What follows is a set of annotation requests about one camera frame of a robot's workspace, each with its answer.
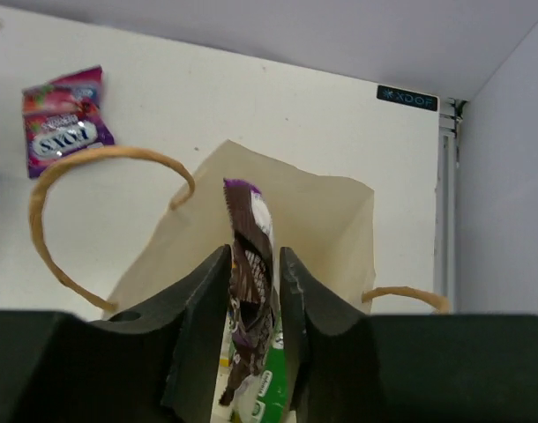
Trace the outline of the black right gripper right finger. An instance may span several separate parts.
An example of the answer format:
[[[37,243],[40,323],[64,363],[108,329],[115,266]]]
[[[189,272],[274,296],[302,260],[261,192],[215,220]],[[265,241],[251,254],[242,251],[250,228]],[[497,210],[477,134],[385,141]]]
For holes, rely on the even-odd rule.
[[[280,251],[300,422],[538,422],[538,315],[365,315]]]

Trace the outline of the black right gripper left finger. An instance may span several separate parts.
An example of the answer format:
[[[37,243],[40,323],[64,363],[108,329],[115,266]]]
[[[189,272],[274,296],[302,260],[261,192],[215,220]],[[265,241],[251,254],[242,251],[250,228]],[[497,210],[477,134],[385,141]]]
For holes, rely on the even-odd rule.
[[[207,422],[229,246],[107,320],[0,310],[0,422]]]

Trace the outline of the green Fox's candy bag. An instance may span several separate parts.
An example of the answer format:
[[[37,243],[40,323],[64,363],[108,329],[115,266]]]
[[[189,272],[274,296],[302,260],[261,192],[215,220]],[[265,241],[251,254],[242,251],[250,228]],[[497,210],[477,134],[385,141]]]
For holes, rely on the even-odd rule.
[[[230,342],[229,327],[226,324],[211,422],[296,422],[295,412],[290,411],[288,406],[288,379],[280,317],[262,373],[255,376],[241,394],[235,394],[231,405],[220,406],[218,401],[227,384],[233,353],[234,346]]]

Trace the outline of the brown M&M's packet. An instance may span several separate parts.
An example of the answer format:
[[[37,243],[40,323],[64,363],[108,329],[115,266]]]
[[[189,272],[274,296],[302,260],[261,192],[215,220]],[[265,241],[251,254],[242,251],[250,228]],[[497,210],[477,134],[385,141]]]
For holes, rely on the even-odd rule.
[[[241,179],[224,179],[233,242],[228,284],[229,327],[235,352],[219,405],[229,406],[264,369],[277,321],[273,219],[261,191]]]

